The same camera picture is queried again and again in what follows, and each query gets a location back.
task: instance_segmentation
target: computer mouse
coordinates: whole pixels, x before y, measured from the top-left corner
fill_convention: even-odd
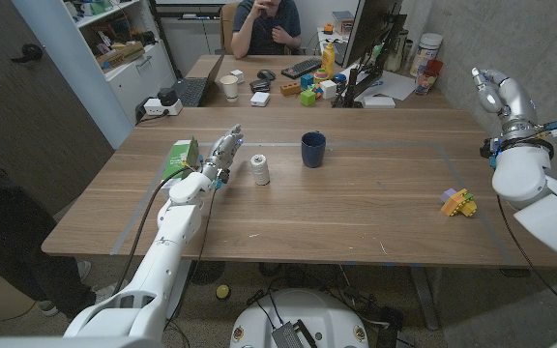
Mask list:
[[[260,71],[257,73],[257,77],[259,77],[259,78],[267,78],[267,79],[269,79],[269,80],[271,80],[271,81],[272,81],[273,79],[277,78],[277,76],[276,76],[273,72],[271,72],[271,71],[269,71],[269,70],[267,70],[267,69],[262,69],[262,70],[260,70]]]

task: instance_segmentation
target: blue mug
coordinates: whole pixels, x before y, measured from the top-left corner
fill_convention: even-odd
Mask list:
[[[321,165],[326,151],[326,137],[319,131],[310,131],[302,136],[302,162],[309,168]]]

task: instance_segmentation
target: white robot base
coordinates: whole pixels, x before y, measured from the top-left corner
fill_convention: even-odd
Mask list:
[[[283,323],[295,324],[301,320],[309,339],[322,347],[368,347],[365,326],[358,315],[345,304],[331,296],[315,290],[285,289],[272,293],[277,310],[272,305],[270,296],[259,299],[259,305],[252,304],[236,320],[230,337],[231,348],[242,347],[287,347],[277,346],[273,339],[272,325],[278,329]],[[303,330],[297,332],[300,342],[306,346],[307,338]]]

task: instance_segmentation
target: pants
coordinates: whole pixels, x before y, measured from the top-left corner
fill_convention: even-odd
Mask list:
[[[41,245],[57,223],[0,169],[0,276],[34,301],[53,301],[69,318],[93,305],[73,257],[45,254]]]

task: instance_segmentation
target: chair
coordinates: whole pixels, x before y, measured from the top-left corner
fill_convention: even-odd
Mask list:
[[[233,38],[233,18],[239,2],[225,4],[220,9],[220,47],[224,54],[233,54],[231,39]]]

